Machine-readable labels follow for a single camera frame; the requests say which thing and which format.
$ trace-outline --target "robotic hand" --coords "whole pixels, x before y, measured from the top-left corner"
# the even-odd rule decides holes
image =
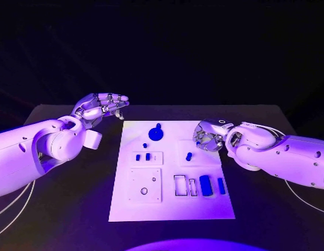
[[[90,129],[103,117],[129,105],[118,94],[89,94],[70,116],[51,119],[0,133],[0,196],[14,192],[59,165],[73,160],[83,146],[98,149],[102,134]]]
[[[304,186],[324,189],[324,141],[285,135],[277,129],[244,122],[205,119],[194,131],[197,147],[219,151],[226,143],[228,155],[248,170]]]

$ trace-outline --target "dark table surface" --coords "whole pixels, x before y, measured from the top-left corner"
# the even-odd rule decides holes
[[[25,124],[69,115],[73,106],[40,105]],[[278,106],[134,106],[126,120],[222,118],[271,126],[296,134]],[[103,119],[98,150],[83,148],[74,160],[37,180],[30,205],[5,233],[0,250],[125,250],[179,238],[223,239],[268,250],[324,250],[324,213],[304,204],[285,181],[262,170],[245,170],[220,151],[235,220],[109,222],[124,122]],[[298,195],[324,209],[324,190],[293,184]],[[21,190],[0,197],[0,209]],[[0,216],[0,229],[17,216],[27,196]]]

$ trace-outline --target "white board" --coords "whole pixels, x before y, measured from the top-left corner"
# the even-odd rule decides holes
[[[148,132],[158,123],[164,138],[153,141]],[[199,149],[193,141],[197,125],[199,121],[125,121],[111,222],[235,219],[219,153]],[[189,152],[192,161],[186,160]],[[180,175],[186,176],[187,196],[176,193],[176,176]],[[212,196],[202,193],[203,175],[210,176]],[[219,178],[225,181],[225,195],[219,192]]]

